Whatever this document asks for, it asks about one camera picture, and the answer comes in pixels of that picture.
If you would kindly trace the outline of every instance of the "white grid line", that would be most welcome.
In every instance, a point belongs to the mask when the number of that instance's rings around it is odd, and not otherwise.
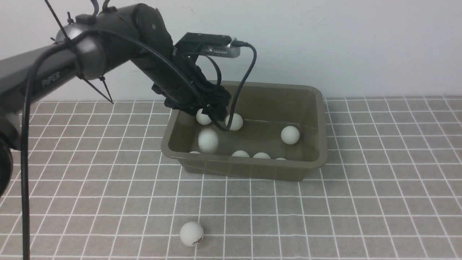
[[[226,248],[226,217],[229,215],[226,213],[226,202],[228,201],[227,197],[228,196],[228,176],[225,177],[225,211],[223,213],[224,215],[224,220],[223,220],[223,259],[225,258],[226,254],[225,254],[225,248]]]
[[[135,108],[135,103],[133,103],[132,105],[132,112],[130,113],[130,117],[128,118],[128,121],[130,121],[130,119],[132,118],[132,115],[133,115],[133,109]],[[124,136],[126,135],[127,133],[127,129],[128,129],[128,125],[125,127],[125,131],[124,131]],[[140,159],[140,154],[141,154],[141,151],[138,153],[138,158],[137,158],[137,162],[139,161]],[[115,159],[114,159],[114,162],[117,160],[117,157],[119,156],[119,151],[117,151],[116,155],[115,155]],[[112,242],[112,247],[111,247],[111,252],[109,254],[109,259],[111,259],[112,257],[112,254],[114,252],[114,246],[116,245],[116,241],[117,241],[117,235],[119,234],[119,229],[120,229],[120,224],[122,223],[122,218],[123,218],[123,213],[125,211],[125,206],[127,205],[127,201],[128,201],[128,198],[129,198],[129,195],[130,195],[130,191],[132,190],[132,184],[133,184],[133,178],[135,176],[135,171],[136,171],[136,166],[135,166],[135,169],[133,170],[133,173],[132,173],[132,178],[130,179],[130,185],[128,186],[128,191],[127,191],[127,197],[125,198],[125,201],[123,203],[123,206],[122,206],[122,216],[120,216],[119,218],[119,223],[117,224],[117,229],[116,229],[116,232],[115,232],[115,237],[114,237],[114,240]]]
[[[45,128],[42,130],[42,133],[40,134],[40,137],[43,136],[43,133],[44,133],[44,132],[45,132]],[[35,147],[37,147],[37,144],[38,144],[38,141],[35,143],[34,147],[32,148],[32,151],[35,149]],[[44,172],[45,172],[45,167],[43,167],[42,172],[40,173],[39,178],[43,175]],[[21,170],[19,170],[19,174],[18,174],[17,176],[15,176],[15,179],[16,179],[16,180],[20,179],[20,176],[21,176]],[[30,191],[29,191],[29,197],[30,197],[30,194],[33,194],[33,192],[35,191],[35,188],[37,187],[37,185],[38,185],[38,182],[36,182],[35,185],[34,185],[34,187],[33,187],[32,189],[30,189]],[[5,196],[5,197],[7,197],[7,196],[9,195],[9,193],[10,193],[11,190],[12,190],[12,188],[13,188],[13,185],[11,185],[11,187],[9,188],[8,193],[6,193],[6,196]],[[3,205],[4,201],[5,201],[5,200],[2,200],[2,201],[1,201],[0,207]],[[16,225],[18,224],[18,222],[19,222],[19,220],[20,220],[20,218],[21,218],[21,215],[22,215],[22,211],[21,211],[21,214],[18,215],[18,218],[16,219],[16,221],[14,222],[14,225],[13,225],[13,227],[12,227],[10,233],[13,233],[14,228],[16,227]],[[5,243],[4,243],[3,246],[0,248],[0,255],[3,253],[3,250],[5,249],[5,246],[6,246],[6,244],[8,243],[8,240],[9,240],[9,239],[10,239],[10,235],[8,235],[8,236],[6,237]]]
[[[404,101],[406,102],[406,105],[409,107],[409,103],[408,103],[408,101],[407,101],[406,98],[404,99]],[[432,116],[435,118],[435,120],[438,121],[438,120],[436,119],[435,115],[433,114],[433,112],[431,112],[431,114],[432,114]],[[414,119],[414,121],[416,121],[416,120],[415,120],[415,117],[414,117],[414,114],[411,113],[411,115],[412,115],[412,118]],[[422,135],[422,137],[423,137],[423,136],[424,136],[424,133],[422,132],[422,129],[420,128],[419,125],[417,125],[417,128],[419,129],[419,132],[421,133],[421,135]],[[429,147],[427,140],[426,140],[425,138],[423,138],[423,139],[424,139],[425,144]],[[443,177],[445,177],[445,174],[444,174],[443,170],[441,169],[441,167],[440,167],[440,165],[439,165],[439,163],[438,163],[438,160],[436,159],[436,156],[434,155],[434,153],[432,152],[432,150],[430,150],[430,153],[431,153],[433,159],[435,160],[435,164],[438,166],[439,170],[440,170],[441,173],[443,174]],[[417,167],[415,168],[415,170],[417,171],[417,175],[418,175],[419,178],[420,178],[420,173],[418,172]],[[421,184],[422,184],[422,186],[423,186],[423,188],[424,188],[424,190],[425,190],[425,194],[426,194],[427,196],[429,196],[429,193],[428,193],[428,191],[427,191],[427,187],[425,186],[425,183],[423,182],[422,179],[420,179],[420,182],[421,182]],[[451,186],[449,185],[449,182],[446,181],[446,184],[448,185],[449,189],[451,190],[451,193],[454,195],[454,193],[453,193],[453,191],[452,191],[452,189],[451,189]],[[436,210],[436,207],[435,207],[433,201],[432,201],[431,199],[428,199],[428,200],[430,201],[430,204],[432,205],[432,208],[433,208],[433,210],[435,211],[435,214],[437,214],[437,210]],[[456,199],[456,202],[457,202],[457,204],[459,205],[459,208],[462,210],[462,208],[461,208],[459,202],[457,201],[457,199]],[[438,221],[439,221],[439,223],[440,223],[440,225],[441,225],[441,227],[442,227],[442,229],[443,229],[443,231],[444,231],[444,234],[445,234],[445,235],[448,235],[448,232],[447,232],[445,226],[443,225],[443,222],[441,221],[441,218],[440,218],[439,216],[437,216],[437,218],[438,218]],[[452,252],[454,253],[454,255],[457,255],[456,250],[454,249],[454,246],[452,245],[451,239],[449,239],[449,238],[448,238],[448,243],[449,243],[449,245],[451,246],[451,249],[452,249]]]
[[[204,192],[204,178],[205,174],[202,175],[202,181],[201,181],[201,195],[199,196],[199,215],[197,217],[197,222],[200,224],[201,223],[201,213],[202,213],[202,193]],[[194,259],[197,257],[197,246],[194,247]]]
[[[5,257],[22,257],[21,255],[5,255]],[[49,258],[48,256],[45,256],[45,255],[37,255],[37,256],[34,256],[34,257],[38,257],[38,258]],[[77,258],[76,256],[72,256],[72,255],[65,255],[65,256],[60,256],[62,258]],[[86,258],[94,258],[94,259],[107,259],[108,257],[107,256],[85,256]],[[164,259],[165,257],[161,257],[161,256],[149,256],[149,257],[134,257],[134,256],[113,256],[112,258],[114,259]],[[235,257],[235,256],[228,256],[228,257],[225,257],[223,259],[242,259],[243,257]],[[188,256],[169,256],[169,259],[191,259],[191,257],[188,257]],[[213,256],[202,256],[201,259],[217,259],[217,257],[213,257]],[[254,259],[281,259],[280,257],[274,257],[274,256],[267,256],[267,257],[263,257],[263,256],[258,256],[258,257],[254,257]],[[311,258],[307,258],[307,257],[284,257],[283,259],[329,259],[329,260],[338,260],[339,258],[334,258],[334,257],[311,257]],[[390,257],[381,257],[381,258],[378,258],[378,257],[370,257],[370,258],[361,258],[361,257],[342,257],[341,259],[346,259],[346,260],[358,260],[358,259],[364,259],[364,260],[396,260],[397,258],[390,258]],[[422,260],[422,258],[417,258],[417,257],[400,257],[399,259],[404,259],[404,260]],[[429,257],[429,258],[426,258],[426,259],[429,259],[429,260],[447,260],[447,259],[456,259],[456,258],[443,258],[443,257],[440,257],[440,258],[435,258],[435,257]]]
[[[154,109],[154,102],[152,103],[152,106],[151,106],[151,111]],[[137,159],[137,162],[140,161],[140,155],[141,155],[141,150],[143,149],[143,145],[144,145],[144,141],[146,139],[143,138],[143,141],[141,142],[141,147],[140,147],[140,153],[138,154],[138,159]],[[134,170],[133,170],[133,178],[134,179],[134,174],[136,172],[136,168],[137,168],[138,165],[135,166]],[[156,171],[156,176],[154,177],[154,185],[152,186],[152,191],[151,191],[151,198],[149,199],[149,204],[148,204],[148,207],[147,207],[147,213],[146,213],[146,220],[145,220],[145,224],[144,224],[144,227],[143,227],[143,236],[141,237],[141,241],[140,241],[140,248],[138,249],[138,258],[140,257],[140,254],[141,254],[141,248],[143,247],[143,240],[144,240],[144,236],[145,236],[145,232],[146,232],[146,226],[147,226],[147,222],[148,222],[148,219],[149,219],[149,211],[151,210],[151,203],[152,203],[152,197],[154,197],[154,189],[156,188],[156,180],[157,180],[157,173],[159,172],[159,167],[157,167],[157,171]]]
[[[178,214],[174,215],[175,214],[175,211],[176,211],[176,201],[178,200],[178,192],[180,190],[180,179],[181,179],[181,172],[182,172],[182,169],[183,169],[183,166],[180,167],[180,176],[178,177],[178,185],[176,187],[176,197],[175,197],[175,203],[173,204],[173,212],[172,212],[172,220],[170,221],[170,232],[169,232],[169,240],[167,242],[167,251],[165,253],[165,258],[168,258],[169,256],[169,249],[170,249],[170,241],[171,241],[171,238],[173,236],[172,234],[172,231],[173,231],[173,221],[175,219],[175,216],[178,216]],[[159,168],[157,168],[157,173],[156,173],[156,180],[157,180],[157,174],[159,173]]]
[[[114,112],[114,108],[115,108],[115,107],[116,107],[115,105],[112,106],[112,112]],[[103,131],[103,136],[104,136],[104,134],[106,133],[107,128],[108,128],[108,126],[106,126],[106,128],[104,129],[104,131]],[[99,144],[98,144],[98,148],[101,146],[102,140],[103,140],[103,139],[101,138],[101,140],[99,141]],[[95,157],[96,157],[96,153],[93,155],[93,158],[91,159],[91,162],[92,162],[92,163],[94,162]],[[87,174],[90,172],[90,170],[91,170],[91,165],[90,165],[90,167],[88,167]],[[97,216],[98,216],[97,214],[98,214],[98,212],[99,212],[99,210],[100,210],[100,208],[101,208],[101,203],[103,202],[104,194],[106,193],[106,188],[108,187],[108,183],[109,183],[109,179],[110,179],[110,177],[111,177],[111,174],[112,174],[112,167],[111,167],[111,171],[109,172],[108,179],[105,180],[106,183],[104,184],[103,193],[102,193],[101,198],[100,198],[100,200],[99,200],[98,208],[97,208],[97,210],[96,210],[96,214],[95,214],[95,216],[94,216],[94,218],[93,218],[93,221],[92,221],[92,223],[91,223],[90,234],[91,234],[91,232],[93,231],[93,228],[95,227],[96,218],[97,218]],[[82,260],[83,257],[84,257],[85,250],[86,250],[86,247],[87,247],[87,245],[88,245],[89,239],[90,239],[90,236],[88,235],[87,238],[86,238],[86,240],[85,240],[84,248],[83,248],[83,250],[82,250],[82,255],[80,256],[80,259],[81,259],[81,260]]]
[[[87,127],[87,126],[85,126],[84,131],[82,132],[82,136],[83,136],[84,133],[85,133],[86,127]],[[76,147],[79,146],[80,141],[82,141],[82,138],[81,138],[81,137],[80,137],[79,141],[77,142],[77,146],[76,146]],[[76,151],[74,151],[74,152],[72,153],[71,159],[69,160],[69,165],[71,164],[72,159],[74,158],[75,152],[76,152]],[[64,176],[66,175],[66,172],[67,172],[67,170],[69,169],[69,165],[66,166],[66,169],[65,169],[65,171],[64,171],[64,174],[63,174],[63,176],[62,176],[62,180],[64,180]],[[84,189],[85,180],[86,180],[87,176],[88,176],[88,172],[87,172],[87,174],[85,175],[84,181],[83,181],[83,183],[82,183],[81,186],[80,186],[80,190],[79,190],[79,193],[78,193],[77,197],[80,196],[80,194],[82,193],[82,190]],[[53,259],[55,259],[56,255],[58,254],[59,246],[61,245],[63,236],[64,236],[64,234],[66,233],[66,230],[67,230],[67,227],[69,226],[69,223],[71,222],[72,213],[74,212],[75,207],[77,206],[77,201],[78,201],[78,200],[79,200],[78,198],[75,199],[74,205],[73,205],[72,210],[71,210],[71,215],[70,215],[69,218],[67,219],[66,226],[64,227],[64,230],[63,230],[63,232],[62,232],[62,235],[61,235],[61,237],[60,237],[60,239],[59,239],[59,241],[58,241],[58,245],[56,246],[56,250],[55,250],[55,254],[54,254],[54,256],[53,256]]]
[[[358,133],[356,132],[356,128],[353,126],[353,129],[354,129],[354,132],[356,133],[356,135],[358,135]],[[337,147],[339,147],[339,143],[338,143],[338,140],[337,138],[335,139],[335,142],[337,144]],[[340,162],[343,164],[343,158],[342,158],[342,154],[339,153],[340,155]],[[347,170],[345,169],[345,165],[343,165],[343,174],[345,175],[345,179],[346,179],[346,185],[348,186],[348,192],[350,192],[350,196],[351,196],[351,202],[353,204],[353,209],[354,209],[354,213],[355,215],[358,215],[358,211],[356,210],[356,204],[354,202],[354,199],[353,199],[353,193],[351,191],[351,187],[350,187],[350,182],[348,181],[348,175],[347,175]],[[366,257],[369,258],[369,250],[367,249],[367,246],[366,246],[366,240],[364,239],[364,233],[363,233],[363,229],[361,227],[361,223],[359,222],[359,217],[356,216],[356,221],[358,222],[358,227],[359,227],[359,232],[360,234],[362,235],[362,241],[363,241],[363,246],[364,246],[364,251],[366,252]]]
[[[64,134],[64,131],[66,130],[66,128],[67,128],[67,126],[64,127],[64,130],[62,131],[61,136]],[[57,148],[57,147],[58,147],[58,143],[56,143],[55,149],[51,152],[50,157],[49,157],[48,160],[47,160],[47,163],[50,162],[50,160],[51,160],[51,158],[53,157],[53,154],[54,154],[54,152],[56,151],[56,148]],[[69,160],[68,164],[66,164],[66,167],[68,167],[70,163],[71,163],[71,160]],[[48,205],[47,211],[45,212],[46,215],[48,214],[49,210],[51,209],[51,205],[53,204],[53,201],[54,201],[54,199],[55,199],[55,197],[56,197],[56,195],[57,195],[57,193],[58,193],[58,191],[59,191],[59,188],[61,187],[61,184],[62,184],[62,182],[63,182],[63,180],[64,180],[64,175],[65,175],[65,174],[63,174],[63,176],[61,177],[61,180],[59,181],[58,187],[56,188],[56,191],[55,191],[55,193],[54,193],[54,195],[53,195],[53,198],[51,199],[50,204]],[[39,227],[38,227],[38,229],[37,229],[37,232],[40,232],[40,229],[42,228],[42,225],[43,225],[43,223],[45,222],[45,219],[46,219],[46,216],[44,216],[43,219],[42,219],[42,221],[40,222],[40,225],[39,225]],[[31,247],[31,248],[32,248],[33,245],[34,245],[34,242],[35,242],[35,239],[36,239],[36,238],[37,238],[37,236],[34,236],[34,238],[32,239],[32,241],[30,242],[30,247]]]
[[[368,104],[367,102],[366,102],[366,106],[367,106],[367,109],[370,111],[370,109],[369,109],[369,104]],[[346,107],[347,107],[348,111],[350,111],[348,102],[346,103]],[[377,126],[375,125],[374,118],[372,117],[372,114],[370,114],[370,115],[371,115],[371,118],[372,118],[372,122],[374,123],[375,129],[376,129],[376,131],[377,131],[377,133],[378,133],[378,129],[377,129]],[[358,132],[356,131],[356,127],[353,126],[353,128],[354,128],[354,131],[355,131],[356,135],[358,135]],[[359,148],[362,150],[362,149],[363,149],[363,146],[362,146],[362,144],[361,144],[361,141],[359,140],[359,137],[356,136],[356,139],[358,140]],[[385,146],[383,145],[382,139],[379,138],[379,140],[380,140],[380,144],[382,145],[382,147],[385,147]],[[387,154],[385,151],[384,151],[384,153],[385,153],[385,155],[387,156],[388,163],[391,164],[390,158],[388,157],[388,154]],[[364,151],[362,151],[361,154],[363,155],[363,159],[364,159],[364,162],[365,162],[365,164],[366,164],[367,173],[369,174],[370,178],[372,179],[371,170],[369,169],[369,165],[368,165],[368,163],[367,163],[367,160],[366,160],[366,156],[365,156],[365,154],[364,154]],[[371,183],[372,183],[372,188],[374,189],[374,193],[375,193],[376,198],[377,198],[378,205],[379,205],[379,207],[380,207],[380,212],[381,212],[382,215],[383,215],[383,221],[385,222],[385,227],[387,228],[388,235],[391,236],[390,228],[389,228],[388,222],[387,222],[387,220],[386,220],[386,218],[385,218],[385,214],[384,214],[384,212],[383,212],[383,207],[382,207],[382,202],[379,200],[379,196],[378,196],[378,193],[377,193],[377,189],[376,189],[375,183],[374,183],[373,181],[371,181]],[[391,237],[390,237],[390,241],[391,241],[391,245],[393,246],[393,251],[394,251],[394,253],[395,253],[395,256],[398,257],[398,251],[396,250],[395,242],[393,241],[393,239],[392,239]]]
[[[282,246],[281,246],[281,229],[279,225],[279,209],[278,209],[278,194],[276,192],[276,181],[273,181],[273,187],[274,187],[274,203],[276,207],[276,221],[277,221],[277,227],[278,227],[278,242],[279,242],[279,256],[282,258]]]
[[[321,175],[321,179],[323,179],[323,176],[324,174],[322,173],[322,169],[319,169],[320,171],[320,175]],[[334,237],[334,244],[335,244],[335,250],[337,252],[337,257],[340,257],[340,250],[339,250],[339,245],[337,243],[337,236],[335,235],[335,229],[334,229],[334,221],[332,220],[332,217],[333,215],[331,215],[330,213],[330,205],[329,205],[329,200],[327,199],[327,190],[326,190],[326,185],[324,183],[324,180],[322,180],[322,188],[324,190],[324,195],[326,196],[326,205],[327,205],[327,213],[328,213],[328,217],[329,217],[329,220],[330,220],[330,227],[332,229],[332,235]]]
[[[402,142],[404,143],[404,146],[407,148],[407,144],[406,144],[406,142],[404,141],[404,137],[403,137],[403,135],[401,134],[401,130],[400,130],[399,128],[397,128],[397,129],[398,129],[399,134],[401,135],[401,140],[402,140]],[[419,178],[420,178],[419,170],[417,169],[417,166],[415,165],[414,159],[412,158],[410,151],[407,151],[407,154],[409,155],[409,158],[411,158],[411,162],[414,164],[414,169],[415,169],[417,175],[418,175]],[[425,189],[426,194],[428,195],[428,191],[426,190],[425,184],[423,183],[423,181],[421,180],[421,178],[420,178],[420,181],[421,181],[422,186],[423,186],[424,189]],[[401,195],[403,195],[402,190],[401,190],[401,186],[400,186],[399,182],[396,181],[396,184],[398,185],[398,188],[399,188],[399,190],[400,190]],[[409,209],[409,206],[408,206],[407,201],[406,201],[405,198],[403,198],[403,202],[404,202],[404,204],[406,205],[406,209],[407,209],[407,211],[409,212],[409,215],[411,215],[411,211],[410,211],[410,209]],[[433,203],[432,203],[432,207],[433,207],[433,210],[435,211],[435,214],[436,214],[437,211],[436,211],[436,209],[435,209]],[[441,219],[440,219],[439,217],[438,217],[438,220],[439,220],[439,222],[440,222],[441,227],[443,227],[443,224],[441,223]],[[425,246],[424,246],[424,243],[423,243],[423,241],[422,241],[422,238],[421,238],[421,236],[420,236],[420,234],[419,234],[419,230],[417,229],[417,226],[415,225],[414,219],[413,219],[412,217],[411,217],[411,222],[412,222],[412,224],[413,224],[413,226],[414,226],[414,229],[415,229],[416,234],[418,234],[420,246],[422,247],[422,249],[423,249],[423,251],[424,251],[425,257],[428,258],[427,250],[426,250],[426,248],[425,248]]]

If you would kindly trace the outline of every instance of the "ball in bin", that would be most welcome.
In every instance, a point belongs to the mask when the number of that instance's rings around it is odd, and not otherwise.
[[[198,143],[201,152],[213,154],[218,149],[218,135],[213,129],[202,129],[199,133]]]
[[[286,126],[281,131],[281,139],[286,144],[296,144],[300,139],[300,132],[295,126]]]

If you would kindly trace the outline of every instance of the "white wall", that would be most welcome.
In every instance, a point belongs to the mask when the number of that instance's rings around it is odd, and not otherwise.
[[[86,0],[50,0],[66,11],[91,13]],[[258,60],[249,81],[311,85],[326,97],[462,94],[460,0],[112,0],[160,9],[174,42],[188,32],[227,34],[252,43]],[[49,44],[57,32],[41,0],[3,0],[0,58]],[[216,59],[224,80],[240,80],[251,60]],[[210,79],[213,67],[200,60]],[[159,99],[132,64],[108,74],[117,100]],[[95,100],[73,80],[46,99]]]

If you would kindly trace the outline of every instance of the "ball on floor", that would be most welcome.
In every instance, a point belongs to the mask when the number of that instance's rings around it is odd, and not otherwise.
[[[188,247],[197,246],[204,238],[204,229],[197,222],[188,222],[180,230],[180,239]]]

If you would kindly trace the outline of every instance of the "grid mat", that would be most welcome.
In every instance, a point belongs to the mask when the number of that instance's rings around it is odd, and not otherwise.
[[[159,102],[37,103],[35,260],[462,258],[462,97],[326,99],[329,160],[300,183],[190,174]],[[19,260],[19,154],[0,259]],[[179,229],[199,221],[197,248]]]

